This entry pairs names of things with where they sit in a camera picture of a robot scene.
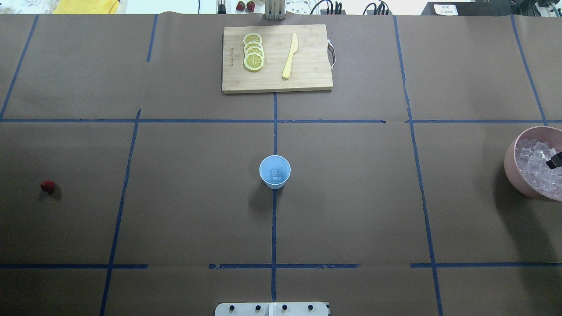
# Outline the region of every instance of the yellow cloth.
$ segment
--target yellow cloth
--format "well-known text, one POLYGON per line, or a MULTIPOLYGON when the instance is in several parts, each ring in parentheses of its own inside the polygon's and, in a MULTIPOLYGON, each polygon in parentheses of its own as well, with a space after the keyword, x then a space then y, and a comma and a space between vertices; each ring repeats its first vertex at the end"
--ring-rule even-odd
POLYGON ((118 0, 61 0, 54 14, 114 14, 118 0))

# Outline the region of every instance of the cutting board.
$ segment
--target cutting board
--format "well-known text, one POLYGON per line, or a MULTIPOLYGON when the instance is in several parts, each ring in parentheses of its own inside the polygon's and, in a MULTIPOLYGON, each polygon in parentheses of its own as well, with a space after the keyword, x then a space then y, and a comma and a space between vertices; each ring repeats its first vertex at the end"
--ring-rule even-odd
POLYGON ((332 90, 326 25, 274 25, 224 28, 223 92, 259 93, 332 90), (265 52, 264 67, 255 73, 244 67, 244 36, 260 34, 265 52), (293 55, 291 77, 281 78, 297 33, 298 51, 293 55))

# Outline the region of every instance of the red strawberry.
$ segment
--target red strawberry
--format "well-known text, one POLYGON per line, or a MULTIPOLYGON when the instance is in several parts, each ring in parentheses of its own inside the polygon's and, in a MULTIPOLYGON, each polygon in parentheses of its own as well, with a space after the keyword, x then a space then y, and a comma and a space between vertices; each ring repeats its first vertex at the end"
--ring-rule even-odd
POLYGON ((256 8, 256 4, 253 1, 248 1, 248 3, 246 3, 246 7, 249 12, 253 12, 253 9, 256 8))
POLYGON ((244 11, 245 8, 246 8, 246 5, 244 4, 244 2, 238 1, 238 4, 236 5, 236 10, 237 11, 244 11))
POLYGON ((53 180, 45 180, 43 181, 43 183, 41 183, 41 190, 49 194, 53 194, 53 192, 55 191, 55 183, 53 182, 53 180))

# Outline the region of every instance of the lemon slice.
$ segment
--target lemon slice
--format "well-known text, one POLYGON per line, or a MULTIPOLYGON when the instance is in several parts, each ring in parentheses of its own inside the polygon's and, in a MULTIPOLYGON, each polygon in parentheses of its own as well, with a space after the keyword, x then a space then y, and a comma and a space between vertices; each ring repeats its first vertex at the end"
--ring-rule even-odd
POLYGON ((248 48, 250 47, 259 47, 261 48, 261 50, 263 51, 264 48, 261 46, 260 43, 258 42, 248 42, 246 45, 244 45, 244 51, 246 52, 248 50, 248 48))
POLYGON ((264 66, 264 57, 259 53, 249 53, 244 57, 244 66, 249 71, 258 71, 264 66))
POLYGON ((248 35, 244 36, 244 45, 246 45, 249 42, 258 42, 258 43, 263 43, 263 39, 261 38, 261 36, 257 33, 249 33, 248 35))
POLYGON ((261 57, 265 57, 264 50, 261 49, 259 46, 252 46, 252 47, 248 48, 244 52, 244 55, 248 55, 249 53, 258 53, 258 54, 261 55, 261 57))

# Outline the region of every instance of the black cable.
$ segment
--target black cable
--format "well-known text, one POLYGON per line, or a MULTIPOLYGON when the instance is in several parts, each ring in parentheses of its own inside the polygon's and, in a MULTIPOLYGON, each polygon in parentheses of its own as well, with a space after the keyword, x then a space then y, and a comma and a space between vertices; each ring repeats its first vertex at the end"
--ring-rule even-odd
POLYGON ((533 1, 533 0, 529 0, 529 7, 527 8, 527 16, 531 16, 530 13, 529 13, 529 10, 531 10, 531 2, 532 2, 532 1, 533 1))
POLYGON ((375 6, 375 9, 373 9, 373 14, 375 13, 375 11, 377 10, 377 4, 374 3, 374 2, 371 2, 370 4, 368 4, 368 5, 365 7, 365 11, 363 11, 363 14, 362 14, 362 15, 365 15, 365 12, 367 12, 367 9, 368 9, 371 5, 375 6))
POLYGON ((342 3, 341 2, 338 3, 336 1, 336 9, 334 10, 334 12, 332 14, 336 14, 336 15, 342 14, 342 3))
POLYGON ((521 15, 521 8, 519 7, 519 4, 514 0, 511 0, 511 13, 521 15))
POLYGON ((380 3, 384 5, 384 8, 386 8, 386 11, 384 9, 382 9, 383 14, 382 15, 388 15, 388 4, 385 1, 380 0, 380 3))
MULTIPOLYGON (((320 0, 317 4, 314 5, 314 7, 312 8, 312 10, 310 10, 310 14, 312 14, 312 13, 314 12, 314 9, 316 9, 317 6, 318 6, 319 4, 321 4, 322 2, 324 2, 324 1, 329 2, 329 3, 330 3, 330 6, 332 7, 332 11, 334 10, 334 4, 332 3, 331 0, 320 0)), ((326 14, 329 14, 329 13, 330 13, 330 9, 328 8, 328 9, 326 9, 326 14)))

